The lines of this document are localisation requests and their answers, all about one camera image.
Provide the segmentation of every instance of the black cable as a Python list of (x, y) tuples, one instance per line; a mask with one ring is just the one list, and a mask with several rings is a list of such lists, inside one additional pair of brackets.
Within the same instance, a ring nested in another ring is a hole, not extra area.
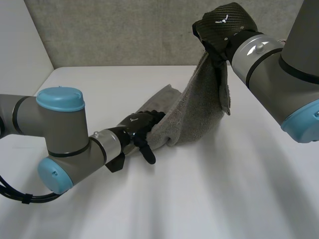
[(34, 196), (32, 194), (24, 194), (22, 192), (19, 192), (18, 190), (14, 189), (12, 186), (10, 186), (1, 176), (0, 176), (0, 182), (3, 185), (0, 185), (0, 194), (3, 195), (6, 198), (20, 201), (24, 204), (30, 204), (30, 203), (47, 203), (51, 202), (58, 197), (61, 196), (61, 194), (55, 194), (50, 193), (47, 195), (42, 196)]

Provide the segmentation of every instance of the white table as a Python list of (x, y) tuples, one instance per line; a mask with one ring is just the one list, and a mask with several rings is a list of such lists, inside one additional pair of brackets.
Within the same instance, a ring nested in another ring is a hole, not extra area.
[[(183, 90), (195, 67), (73, 67), (41, 89), (70, 86), (86, 101), (89, 133), (113, 127), (167, 84)], [(229, 69), (230, 117), (194, 144), (163, 147), (112, 174), (106, 167), (51, 203), (0, 198), (1, 239), (310, 239), (319, 237), (318, 143), (297, 144)], [(43, 138), (0, 141), (0, 174), (46, 194), (36, 167)]]

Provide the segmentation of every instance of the cloth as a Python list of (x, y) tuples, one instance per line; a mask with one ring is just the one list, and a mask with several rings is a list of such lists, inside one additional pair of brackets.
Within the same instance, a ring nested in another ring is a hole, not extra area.
[[(137, 112), (152, 110), (166, 115), (147, 135), (151, 149), (197, 141), (218, 125), (224, 113), (230, 115), (226, 62), (215, 67), (205, 53), (182, 93), (168, 85)], [(124, 153), (136, 150), (130, 147)]]

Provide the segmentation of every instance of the gray robot arm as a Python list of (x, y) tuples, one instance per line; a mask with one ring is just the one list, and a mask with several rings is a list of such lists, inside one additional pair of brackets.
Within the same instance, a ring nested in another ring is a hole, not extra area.
[(193, 26), (216, 66), (229, 60), (282, 130), (300, 143), (319, 140), (318, 9), (319, 1), (304, 1), (285, 46), (258, 32), (237, 3), (218, 7)]
[(146, 134), (163, 116), (132, 114), (117, 127), (89, 137), (81, 91), (55, 87), (37, 97), (0, 95), (0, 138), (8, 134), (44, 137), (48, 156), (40, 161), (38, 174), (51, 191), (62, 194), (104, 165), (112, 172), (121, 170), (126, 146), (139, 147), (154, 164)]

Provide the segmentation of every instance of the blue end cap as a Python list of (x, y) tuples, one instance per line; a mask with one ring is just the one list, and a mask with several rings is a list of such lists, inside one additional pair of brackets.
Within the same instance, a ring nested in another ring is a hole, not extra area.
[(311, 102), (285, 119), (281, 129), (298, 143), (319, 140), (319, 100)]
[(69, 175), (50, 158), (41, 160), (38, 174), (44, 185), (56, 194), (62, 194), (73, 187)]
[(83, 94), (80, 90), (70, 87), (52, 87), (40, 91), (37, 103), (52, 111), (74, 112), (85, 107)]

